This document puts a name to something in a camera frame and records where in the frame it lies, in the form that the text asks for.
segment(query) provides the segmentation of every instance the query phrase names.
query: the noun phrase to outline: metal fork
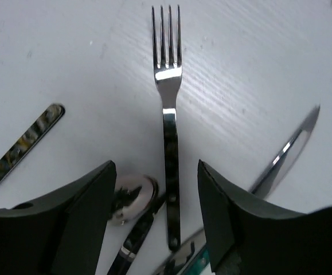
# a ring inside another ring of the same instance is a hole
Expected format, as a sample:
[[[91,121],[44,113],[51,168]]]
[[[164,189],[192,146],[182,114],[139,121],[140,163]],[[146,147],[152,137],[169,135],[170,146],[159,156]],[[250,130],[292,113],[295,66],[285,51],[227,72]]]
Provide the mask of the metal fork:
[[[162,99],[163,137],[165,142],[165,174],[166,174],[166,208],[168,246],[176,251],[181,244],[180,213],[179,213],[179,177],[178,177],[178,139],[176,127],[176,99],[182,79],[181,58],[181,26],[180,11],[177,6],[177,59],[174,58],[173,29],[171,6],[169,16],[169,58],[166,60],[165,26],[163,7],[161,6],[161,61],[158,62],[157,34],[155,28],[154,7],[152,6],[153,29],[153,68],[154,80]]]

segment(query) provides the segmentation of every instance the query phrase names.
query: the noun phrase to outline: tabletop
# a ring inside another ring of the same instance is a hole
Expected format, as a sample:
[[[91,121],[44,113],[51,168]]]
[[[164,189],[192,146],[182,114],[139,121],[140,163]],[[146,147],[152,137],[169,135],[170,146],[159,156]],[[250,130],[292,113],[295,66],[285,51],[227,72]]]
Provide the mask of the tabletop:
[[[181,7],[182,240],[202,227],[198,160],[248,189],[317,104],[308,144],[268,200],[304,213],[332,205],[332,0],[0,0],[0,157],[51,103],[66,108],[0,184],[0,208],[107,160],[164,190],[151,46],[151,6],[161,4]],[[107,226],[96,274],[133,224]],[[129,275],[151,274],[168,255],[163,212]]]

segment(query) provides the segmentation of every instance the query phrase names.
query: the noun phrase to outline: utensil handle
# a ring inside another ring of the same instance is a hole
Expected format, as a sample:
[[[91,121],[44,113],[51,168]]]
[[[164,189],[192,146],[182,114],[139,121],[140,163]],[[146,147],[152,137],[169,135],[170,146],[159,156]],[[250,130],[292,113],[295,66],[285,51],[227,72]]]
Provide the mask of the utensil handle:
[[[163,137],[165,142],[168,247],[175,252],[181,245],[178,138],[175,108],[163,109]]]

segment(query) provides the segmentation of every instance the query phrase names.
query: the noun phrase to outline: fork head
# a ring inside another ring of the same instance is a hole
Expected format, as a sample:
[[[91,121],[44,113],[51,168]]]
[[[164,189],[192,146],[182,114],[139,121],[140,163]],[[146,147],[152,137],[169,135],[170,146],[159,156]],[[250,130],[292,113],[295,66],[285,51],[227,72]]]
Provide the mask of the fork head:
[[[165,24],[161,6],[161,60],[158,62],[157,34],[154,7],[152,6],[153,31],[153,69],[154,80],[161,95],[164,108],[175,108],[175,102],[182,80],[181,25],[180,11],[177,6],[177,59],[174,57],[171,6],[168,7],[168,60],[166,59]]]

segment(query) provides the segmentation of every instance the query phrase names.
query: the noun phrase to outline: fork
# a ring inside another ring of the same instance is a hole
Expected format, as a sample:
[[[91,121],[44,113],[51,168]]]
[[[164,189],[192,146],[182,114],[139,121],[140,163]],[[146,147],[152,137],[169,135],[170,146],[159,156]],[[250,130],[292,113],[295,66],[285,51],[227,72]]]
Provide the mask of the fork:
[[[152,6],[153,31],[153,68],[154,80],[162,99],[163,137],[165,149],[166,208],[168,246],[171,251],[179,249],[181,244],[179,177],[178,177],[178,139],[176,126],[176,99],[182,80],[181,26],[180,11],[177,6],[177,59],[174,58],[173,28],[171,6],[168,8],[168,54],[166,59],[165,25],[163,6],[161,6],[161,61],[158,62],[157,34],[155,28],[154,6]]]

